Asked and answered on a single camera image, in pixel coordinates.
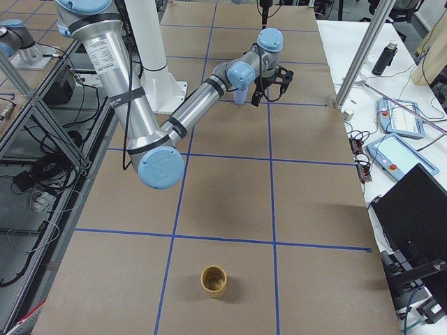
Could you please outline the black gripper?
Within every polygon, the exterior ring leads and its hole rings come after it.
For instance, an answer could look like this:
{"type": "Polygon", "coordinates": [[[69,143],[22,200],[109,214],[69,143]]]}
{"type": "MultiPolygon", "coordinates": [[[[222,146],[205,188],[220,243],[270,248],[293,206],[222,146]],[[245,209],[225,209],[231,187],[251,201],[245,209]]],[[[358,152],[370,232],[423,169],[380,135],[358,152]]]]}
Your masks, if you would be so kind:
{"type": "Polygon", "coordinates": [[[261,9],[261,17],[262,17],[262,29],[265,29],[267,27],[268,23],[268,16],[269,16],[269,9],[273,5],[273,0],[259,0],[258,5],[261,9]]]}
{"type": "Polygon", "coordinates": [[[251,97],[251,104],[255,107],[259,106],[261,98],[263,97],[263,90],[268,88],[272,84],[277,83],[278,73],[274,73],[269,77],[257,77],[254,81],[256,85],[255,92],[251,97]]]}

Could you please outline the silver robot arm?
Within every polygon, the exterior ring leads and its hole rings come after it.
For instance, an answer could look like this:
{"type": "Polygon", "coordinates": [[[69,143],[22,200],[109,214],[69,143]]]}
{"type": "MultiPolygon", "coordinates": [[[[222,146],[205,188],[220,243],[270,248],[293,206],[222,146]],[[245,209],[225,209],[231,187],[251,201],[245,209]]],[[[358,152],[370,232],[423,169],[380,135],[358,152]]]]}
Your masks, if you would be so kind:
{"type": "MultiPolygon", "coordinates": [[[[122,45],[120,31],[124,24],[130,24],[131,35],[137,45],[148,47],[146,54],[150,61],[161,61],[155,68],[145,67],[143,57],[140,66],[146,72],[159,72],[167,67],[164,46],[161,38],[159,20],[154,1],[56,1],[59,15],[59,33],[82,43],[89,55],[97,75],[110,71],[123,70],[132,73],[132,55],[122,45]],[[149,38],[135,36],[136,33],[149,32],[149,38]]],[[[259,55],[274,54],[282,50],[283,36],[275,28],[266,28],[258,35],[256,43],[249,49],[259,55]]],[[[30,60],[39,62],[36,41],[21,20],[1,22],[1,53],[7,58],[18,51],[30,52],[30,60]]]]}
{"type": "Polygon", "coordinates": [[[153,1],[58,1],[59,31],[85,47],[126,134],[124,149],[140,180],[154,189],[175,185],[184,174],[177,143],[227,92],[246,94],[284,73],[284,37],[264,28],[238,59],[219,64],[192,93],[169,73],[153,1]]]}

